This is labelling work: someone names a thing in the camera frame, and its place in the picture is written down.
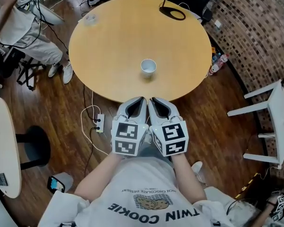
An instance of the trash bin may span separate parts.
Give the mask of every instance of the trash bin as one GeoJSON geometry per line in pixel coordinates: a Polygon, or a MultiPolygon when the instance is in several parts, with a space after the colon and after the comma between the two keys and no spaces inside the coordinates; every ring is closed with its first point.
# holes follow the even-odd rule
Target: trash bin
{"type": "Polygon", "coordinates": [[[73,178],[66,172],[62,172],[48,178],[47,188],[52,193],[55,191],[67,192],[73,183],[73,178]]]}

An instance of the white t-shirt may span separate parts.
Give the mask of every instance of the white t-shirt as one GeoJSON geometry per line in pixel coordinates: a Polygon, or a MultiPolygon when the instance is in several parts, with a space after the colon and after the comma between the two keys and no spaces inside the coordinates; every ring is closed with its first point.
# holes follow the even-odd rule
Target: white t-shirt
{"type": "Polygon", "coordinates": [[[30,29],[35,16],[26,11],[20,11],[15,6],[0,32],[0,42],[14,44],[30,29]]]}
{"type": "Polygon", "coordinates": [[[123,160],[92,203],[56,191],[38,226],[71,222],[78,227],[233,227],[221,203],[189,203],[176,187],[173,169],[154,157],[123,160]]]}

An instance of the forearm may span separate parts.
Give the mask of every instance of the forearm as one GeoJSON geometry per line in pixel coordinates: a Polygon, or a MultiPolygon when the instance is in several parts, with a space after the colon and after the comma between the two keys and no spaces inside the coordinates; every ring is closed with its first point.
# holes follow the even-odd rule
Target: forearm
{"type": "Polygon", "coordinates": [[[256,218],[255,222],[251,225],[251,227],[261,227],[264,225],[265,220],[269,217],[269,214],[274,209],[274,206],[271,204],[268,204],[265,208],[265,210],[260,213],[260,215],[256,218]]]}
{"type": "Polygon", "coordinates": [[[178,188],[183,196],[191,203],[206,200],[205,192],[185,155],[173,155],[171,158],[176,172],[178,188]]]}
{"type": "Polygon", "coordinates": [[[94,201],[100,197],[103,190],[112,179],[115,169],[122,158],[122,155],[110,153],[79,183],[74,194],[89,201],[94,201]]]}
{"type": "Polygon", "coordinates": [[[0,9],[0,31],[4,27],[9,15],[13,9],[14,3],[4,4],[0,9]]]}

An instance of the t-shirt with cookie print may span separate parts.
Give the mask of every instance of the t-shirt with cookie print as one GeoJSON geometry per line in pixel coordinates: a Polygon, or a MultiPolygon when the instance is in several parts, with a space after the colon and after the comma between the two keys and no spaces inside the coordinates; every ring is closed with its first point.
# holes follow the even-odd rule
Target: t-shirt with cookie print
{"type": "Polygon", "coordinates": [[[154,157],[123,160],[101,196],[90,203],[56,191],[39,227],[233,227],[221,203],[194,204],[177,189],[174,171],[154,157]]]}

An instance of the cookie graphic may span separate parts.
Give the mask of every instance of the cookie graphic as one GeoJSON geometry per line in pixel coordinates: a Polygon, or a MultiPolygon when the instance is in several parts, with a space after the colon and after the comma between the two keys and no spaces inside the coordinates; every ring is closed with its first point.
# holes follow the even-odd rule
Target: cookie graphic
{"type": "Polygon", "coordinates": [[[146,208],[147,210],[151,210],[156,206],[155,201],[146,199],[144,197],[137,197],[137,201],[142,207],[146,208]]]}
{"type": "Polygon", "coordinates": [[[165,200],[154,200],[154,202],[156,203],[156,206],[153,210],[163,210],[169,206],[169,203],[165,200]]]}

